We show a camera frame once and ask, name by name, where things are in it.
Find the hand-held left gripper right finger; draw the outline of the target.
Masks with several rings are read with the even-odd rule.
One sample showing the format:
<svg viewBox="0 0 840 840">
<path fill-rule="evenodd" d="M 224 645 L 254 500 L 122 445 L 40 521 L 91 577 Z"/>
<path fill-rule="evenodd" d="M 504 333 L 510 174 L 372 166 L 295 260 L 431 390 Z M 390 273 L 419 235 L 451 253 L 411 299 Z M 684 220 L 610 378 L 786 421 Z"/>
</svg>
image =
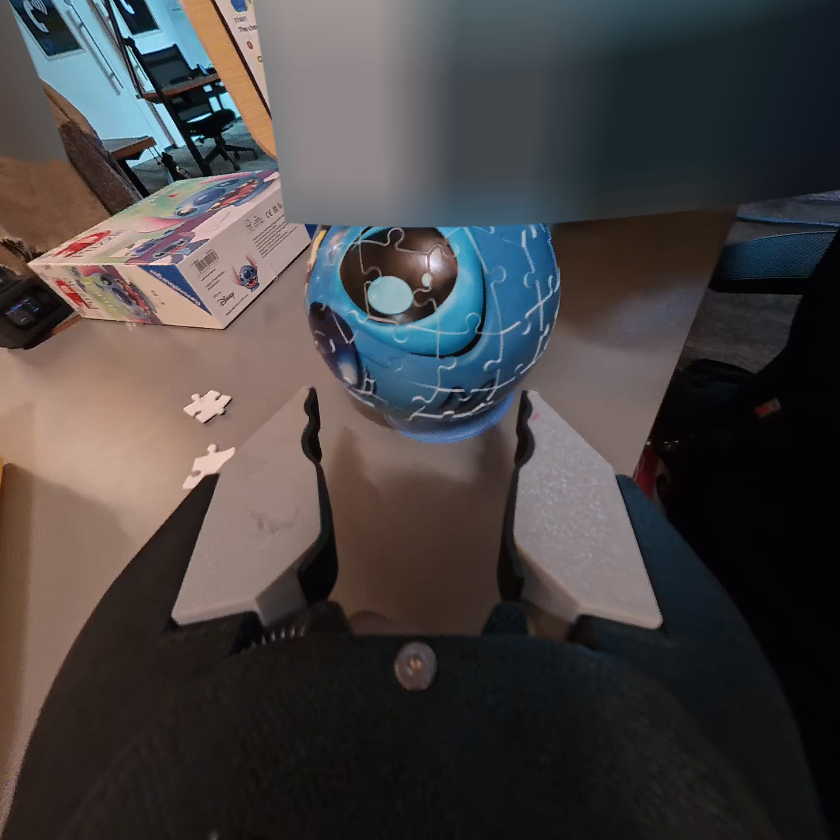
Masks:
<svg viewBox="0 0 840 840">
<path fill-rule="evenodd" d="M 644 630 L 663 623 L 610 463 L 535 391 L 523 391 L 502 524 L 497 584 L 574 624 L 600 618 Z"/>
</svg>

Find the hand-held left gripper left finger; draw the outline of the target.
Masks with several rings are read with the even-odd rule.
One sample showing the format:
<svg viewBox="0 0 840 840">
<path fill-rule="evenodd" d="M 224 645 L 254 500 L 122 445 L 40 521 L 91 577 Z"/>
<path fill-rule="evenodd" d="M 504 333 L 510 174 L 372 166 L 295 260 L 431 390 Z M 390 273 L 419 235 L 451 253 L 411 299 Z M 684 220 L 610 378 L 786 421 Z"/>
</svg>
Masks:
<svg viewBox="0 0 840 840">
<path fill-rule="evenodd" d="M 316 389 L 306 386 L 215 475 L 172 620 L 252 613 L 272 627 L 326 602 L 338 579 Z"/>
</svg>

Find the blue puzzle ball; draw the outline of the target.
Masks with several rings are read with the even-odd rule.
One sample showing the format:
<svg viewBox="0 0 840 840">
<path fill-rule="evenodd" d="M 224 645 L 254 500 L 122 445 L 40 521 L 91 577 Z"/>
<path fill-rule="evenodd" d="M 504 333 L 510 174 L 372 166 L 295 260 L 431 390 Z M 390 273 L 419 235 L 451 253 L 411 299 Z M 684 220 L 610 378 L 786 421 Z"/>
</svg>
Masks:
<svg viewBox="0 0 840 840">
<path fill-rule="evenodd" d="M 333 225 L 313 233 L 308 326 L 352 398 L 427 442 L 454 443 L 496 425 L 557 321 L 551 227 Z"/>
</svg>

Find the white puzzle piece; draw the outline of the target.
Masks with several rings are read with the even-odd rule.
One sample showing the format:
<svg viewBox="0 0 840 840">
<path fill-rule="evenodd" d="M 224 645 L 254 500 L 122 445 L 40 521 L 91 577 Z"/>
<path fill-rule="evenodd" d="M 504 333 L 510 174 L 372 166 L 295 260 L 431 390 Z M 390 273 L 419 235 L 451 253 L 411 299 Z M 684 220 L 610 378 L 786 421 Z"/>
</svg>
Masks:
<svg viewBox="0 0 840 840">
<path fill-rule="evenodd" d="M 226 414 L 233 397 L 219 391 L 209 390 L 204 394 L 191 394 L 190 402 L 182 409 L 185 415 L 197 420 L 200 424 L 207 424 Z"/>
<path fill-rule="evenodd" d="M 194 459 L 192 468 L 182 483 L 184 491 L 197 487 L 207 476 L 217 475 L 224 465 L 235 456 L 237 447 L 220 449 L 210 444 L 206 452 Z"/>
</svg>

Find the cartoon print puzzle box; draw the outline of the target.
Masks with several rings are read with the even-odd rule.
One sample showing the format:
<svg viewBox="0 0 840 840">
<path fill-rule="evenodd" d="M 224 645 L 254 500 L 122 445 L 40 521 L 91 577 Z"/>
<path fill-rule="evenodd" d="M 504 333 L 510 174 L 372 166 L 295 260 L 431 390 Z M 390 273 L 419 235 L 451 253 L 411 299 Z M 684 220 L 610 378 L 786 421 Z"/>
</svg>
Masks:
<svg viewBox="0 0 840 840">
<path fill-rule="evenodd" d="M 225 329 L 310 245 L 276 168 L 174 182 L 28 262 L 83 318 Z"/>
</svg>

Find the black device with screen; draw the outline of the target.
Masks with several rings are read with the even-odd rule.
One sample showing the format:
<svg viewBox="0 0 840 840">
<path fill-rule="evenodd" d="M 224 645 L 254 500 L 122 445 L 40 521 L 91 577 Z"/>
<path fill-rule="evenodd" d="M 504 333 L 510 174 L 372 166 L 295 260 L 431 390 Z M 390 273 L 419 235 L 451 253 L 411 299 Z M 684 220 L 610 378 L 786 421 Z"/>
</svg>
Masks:
<svg viewBox="0 0 840 840">
<path fill-rule="evenodd" d="M 1 347 L 29 350 L 46 340 L 74 309 L 44 281 L 1 266 Z"/>
</svg>

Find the blue chair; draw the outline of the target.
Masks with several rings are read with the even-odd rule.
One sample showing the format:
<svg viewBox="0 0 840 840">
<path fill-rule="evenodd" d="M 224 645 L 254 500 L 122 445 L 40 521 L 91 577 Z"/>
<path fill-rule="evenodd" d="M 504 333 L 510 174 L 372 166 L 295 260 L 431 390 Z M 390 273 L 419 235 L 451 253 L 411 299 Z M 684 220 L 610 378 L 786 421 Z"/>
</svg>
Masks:
<svg viewBox="0 0 840 840">
<path fill-rule="evenodd" d="M 839 191 L 739 206 L 709 287 L 801 295 L 839 228 Z"/>
</svg>

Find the brown side table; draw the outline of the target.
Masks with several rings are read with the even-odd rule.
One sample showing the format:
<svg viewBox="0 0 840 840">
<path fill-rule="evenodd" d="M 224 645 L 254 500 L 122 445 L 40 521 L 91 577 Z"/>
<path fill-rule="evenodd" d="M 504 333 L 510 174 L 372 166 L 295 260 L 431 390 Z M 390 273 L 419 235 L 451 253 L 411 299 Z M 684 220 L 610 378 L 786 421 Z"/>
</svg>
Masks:
<svg viewBox="0 0 840 840">
<path fill-rule="evenodd" d="M 148 189 L 134 173 L 130 163 L 132 161 L 138 161 L 144 152 L 154 149 L 156 146 L 154 137 L 147 135 L 143 137 L 102 140 L 101 142 L 137 192 L 142 197 L 149 196 Z"/>
</svg>

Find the grey fabric furniture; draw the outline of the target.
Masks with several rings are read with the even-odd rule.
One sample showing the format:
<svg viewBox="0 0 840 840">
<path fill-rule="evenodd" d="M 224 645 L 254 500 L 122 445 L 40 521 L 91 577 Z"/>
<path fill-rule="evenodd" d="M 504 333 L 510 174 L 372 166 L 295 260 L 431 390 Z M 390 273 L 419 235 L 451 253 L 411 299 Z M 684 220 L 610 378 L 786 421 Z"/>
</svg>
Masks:
<svg viewBox="0 0 840 840">
<path fill-rule="evenodd" d="M 67 159 L 110 215 L 131 207 L 141 194 L 84 115 L 47 82 L 40 82 Z"/>
</svg>

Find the black office chair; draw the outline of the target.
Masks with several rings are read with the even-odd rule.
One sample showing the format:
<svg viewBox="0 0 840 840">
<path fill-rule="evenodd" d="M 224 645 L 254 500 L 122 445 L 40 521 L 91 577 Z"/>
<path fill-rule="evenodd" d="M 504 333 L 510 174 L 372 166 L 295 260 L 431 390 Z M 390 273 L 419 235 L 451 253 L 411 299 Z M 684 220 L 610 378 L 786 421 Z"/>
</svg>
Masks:
<svg viewBox="0 0 840 840">
<path fill-rule="evenodd" d="M 163 87 L 178 81 L 215 73 L 190 66 L 178 45 L 143 53 L 133 38 L 123 36 L 121 41 L 138 94 L 143 91 L 161 91 Z M 190 91 L 162 104 L 145 101 L 151 106 L 162 107 L 169 115 L 204 175 L 211 174 L 211 163 L 217 159 L 227 162 L 238 172 L 238 161 L 242 154 L 252 154 L 255 160 L 259 158 L 256 148 L 226 141 L 225 132 L 234 126 L 237 117 L 229 108 L 213 107 L 211 99 L 218 98 L 222 92 L 224 85 Z"/>
</svg>

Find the brown desk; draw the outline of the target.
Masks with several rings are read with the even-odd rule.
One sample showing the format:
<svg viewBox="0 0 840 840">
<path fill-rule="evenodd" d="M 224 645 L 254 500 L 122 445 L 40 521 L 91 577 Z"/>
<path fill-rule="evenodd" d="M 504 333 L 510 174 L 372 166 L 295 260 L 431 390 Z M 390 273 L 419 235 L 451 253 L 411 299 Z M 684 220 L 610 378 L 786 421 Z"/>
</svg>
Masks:
<svg viewBox="0 0 840 840">
<path fill-rule="evenodd" d="M 217 73 L 203 74 L 163 87 L 161 91 L 143 91 L 138 94 L 138 98 L 152 104 L 162 104 L 190 91 L 221 87 L 222 85 L 223 82 Z"/>
</svg>

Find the wooden document stand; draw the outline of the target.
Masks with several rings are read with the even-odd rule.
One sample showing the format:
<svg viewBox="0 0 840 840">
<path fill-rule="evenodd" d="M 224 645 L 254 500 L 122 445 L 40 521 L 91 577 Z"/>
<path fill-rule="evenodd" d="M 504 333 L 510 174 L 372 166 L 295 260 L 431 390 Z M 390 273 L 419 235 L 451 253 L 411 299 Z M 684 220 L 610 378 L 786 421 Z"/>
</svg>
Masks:
<svg viewBox="0 0 840 840">
<path fill-rule="evenodd" d="M 269 117 L 251 87 L 213 1 L 181 1 L 181 6 L 251 136 L 262 151 L 276 159 L 271 113 Z"/>
</svg>

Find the printed instruction sheet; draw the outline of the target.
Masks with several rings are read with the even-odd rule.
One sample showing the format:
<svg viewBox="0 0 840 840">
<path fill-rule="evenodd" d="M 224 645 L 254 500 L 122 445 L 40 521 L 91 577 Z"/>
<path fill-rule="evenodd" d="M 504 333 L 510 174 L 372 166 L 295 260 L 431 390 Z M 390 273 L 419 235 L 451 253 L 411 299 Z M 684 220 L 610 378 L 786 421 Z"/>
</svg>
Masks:
<svg viewBox="0 0 840 840">
<path fill-rule="evenodd" d="M 270 117 L 266 73 L 253 1 L 213 1 L 251 87 Z"/>
</svg>

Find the blue wall sign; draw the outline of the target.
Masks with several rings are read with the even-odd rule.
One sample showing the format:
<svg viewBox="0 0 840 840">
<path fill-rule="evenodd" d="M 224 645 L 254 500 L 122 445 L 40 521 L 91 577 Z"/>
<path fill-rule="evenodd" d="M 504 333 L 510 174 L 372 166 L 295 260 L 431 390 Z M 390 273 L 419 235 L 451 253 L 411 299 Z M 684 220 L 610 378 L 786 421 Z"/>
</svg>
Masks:
<svg viewBox="0 0 840 840">
<path fill-rule="evenodd" d="M 114 6 L 132 36 L 161 30 L 146 1 L 114 1 Z"/>
<path fill-rule="evenodd" d="M 19 23 L 48 59 L 64 58 L 83 51 L 78 38 L 52 1 L 10 1 Z"/>
</svg>

